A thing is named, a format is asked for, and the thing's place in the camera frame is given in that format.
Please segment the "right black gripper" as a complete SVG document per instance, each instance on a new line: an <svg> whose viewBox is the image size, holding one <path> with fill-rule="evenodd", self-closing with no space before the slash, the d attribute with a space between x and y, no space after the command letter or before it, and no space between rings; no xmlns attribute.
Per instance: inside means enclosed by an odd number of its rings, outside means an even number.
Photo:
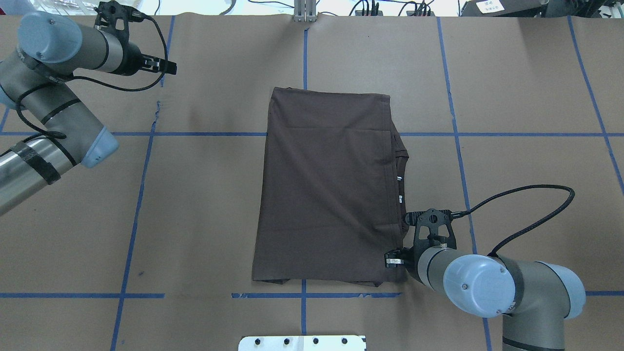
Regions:
<svg viewBox="0 0 624 351"><path fill-rule="evenodd" d="M408 273L417 273L417 263L423 253L434 246L446 244L457 249L457 241L451 225L455 219L450 210L428 209L403 215L403 224L413 226L412 248L390 250L384 254L386 268L406 267Z"/></svg>

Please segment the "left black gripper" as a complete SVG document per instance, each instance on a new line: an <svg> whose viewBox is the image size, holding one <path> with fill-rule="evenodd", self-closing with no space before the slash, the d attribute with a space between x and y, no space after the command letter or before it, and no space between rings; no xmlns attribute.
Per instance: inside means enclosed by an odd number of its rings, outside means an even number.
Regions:
<svg viewBox="0 0 624 351"><path fill-rule="evenodd" d="M101 1L95 9L94 29L105 38L105 60L97 69L105 73L131 76L138 71L159 74L177 74L177 64L142 53L130 41L130 23L140 23L153 18L131 6L117 1Z"/></svg>

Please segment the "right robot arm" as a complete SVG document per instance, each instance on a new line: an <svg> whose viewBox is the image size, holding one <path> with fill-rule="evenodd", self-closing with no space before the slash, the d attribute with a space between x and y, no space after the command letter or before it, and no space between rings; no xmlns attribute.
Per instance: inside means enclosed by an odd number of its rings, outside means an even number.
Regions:
<svg viewBox="0 0 624 351"><path fill-rule="evenodd" d="M464 253L451 222L459 213L428 209L406 213L413 245L388 251L386 267L403 267L458 309L481 318L502 318L504 351L564 351L565 322L579 317L586 293L569 268Z"/></svg>

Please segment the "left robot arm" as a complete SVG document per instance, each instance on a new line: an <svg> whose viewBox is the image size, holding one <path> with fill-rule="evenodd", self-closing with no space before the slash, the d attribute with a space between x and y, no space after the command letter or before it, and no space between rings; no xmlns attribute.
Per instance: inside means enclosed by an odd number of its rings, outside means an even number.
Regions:
<svg viewBox="0 0 624 351"><path fill-rule="evenodd" d="M162 29L149 14L102 1L92 27L67 16L32 11L21 18L14 52L1 62L1 102L34 131L1 154L1 213L6 214L75 166L93 168L115 153L119 143L68 83L84 80L125 93L151 88L118 87L77 76L76 69L129 77L138 71L159 78L177 65L143 53L131 42L129 25L151 22L162 45Z"/></svg>

